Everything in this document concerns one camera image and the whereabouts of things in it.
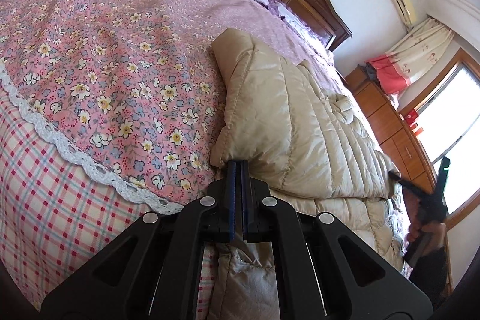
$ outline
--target black sleeve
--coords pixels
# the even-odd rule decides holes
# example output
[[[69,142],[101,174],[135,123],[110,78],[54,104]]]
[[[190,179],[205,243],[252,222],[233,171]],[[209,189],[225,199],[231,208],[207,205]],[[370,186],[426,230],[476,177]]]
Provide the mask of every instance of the black sleeve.
[[[412,271],[410,281],[431,300],[436,309],[447,281],[447,254],[445,248],[421,257]]]

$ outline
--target floral curtain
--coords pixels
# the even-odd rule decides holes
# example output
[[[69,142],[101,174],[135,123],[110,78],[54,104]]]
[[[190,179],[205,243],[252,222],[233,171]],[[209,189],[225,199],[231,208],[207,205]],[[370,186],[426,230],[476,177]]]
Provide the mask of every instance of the floral curtain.
[[[387,53],[367,63],[376,69],[385,93],[399,93],[437,63],[454,35],[452,29],[429,17]]]

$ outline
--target triangular cutout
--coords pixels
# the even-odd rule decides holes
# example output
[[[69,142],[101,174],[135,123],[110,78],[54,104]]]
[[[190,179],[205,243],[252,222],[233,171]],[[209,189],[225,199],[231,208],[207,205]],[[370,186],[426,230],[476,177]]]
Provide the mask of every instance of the triangular cutout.
[[[138,238],[131,237],[112,253],[93,272],[93,276],[110,286],[117,286],[122,279],[131,255],[137,246]]]
[[[385,270],[347,236],[338,239],[358,286],[365,287],[385,277]]]

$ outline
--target black tool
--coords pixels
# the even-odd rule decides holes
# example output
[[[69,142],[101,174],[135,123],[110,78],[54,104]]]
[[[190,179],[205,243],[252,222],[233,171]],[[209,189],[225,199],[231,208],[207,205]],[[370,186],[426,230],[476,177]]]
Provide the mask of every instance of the black tool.
[[[432,221],[442,223],[448,215],[448,208],[445,204],[445,199],[443,198],[443,192],[445,191],[449,168],[450,159],[444,156],[442,158],[442,163],[440,164],[440,170],[438,171],[437,183],[432,194],[428,194],[425,190],[414,185],[410,181],[400,178],[394,172],[388,172],[388,175],[391,179],[397,181],[400,183],[400,185],[402,185],[402,187],[407,188],[418,198],[420,198],[420,204],[418,207],[418,220],[422,226]],[[407,247],[403,259],[405,262],[411,265],[411,267],[416,266],[418,260],[423,254],[423,251],[430,242],[431,236],[432,234],[430,233],[422,232],[420,237]]]
[[[226,178],[179,214],[143,215],[46,297],[42,317],[195,319],[203,245],[227,243],[236,230],[272,242],[282,320],[426,320],[433,312],[335,216],[297,213],[251,178],[244,160],[229,162]]]

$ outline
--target dresser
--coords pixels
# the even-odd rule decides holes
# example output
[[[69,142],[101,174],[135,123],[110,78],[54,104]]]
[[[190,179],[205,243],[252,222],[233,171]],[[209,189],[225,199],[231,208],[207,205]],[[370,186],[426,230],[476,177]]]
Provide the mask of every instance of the dresser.
[[[433,192],[436,179],[423,146],[382,89],[371,82],[360,67],[349,74],[346,81],[383,152],[390,156],[401,176],[426,192]]]

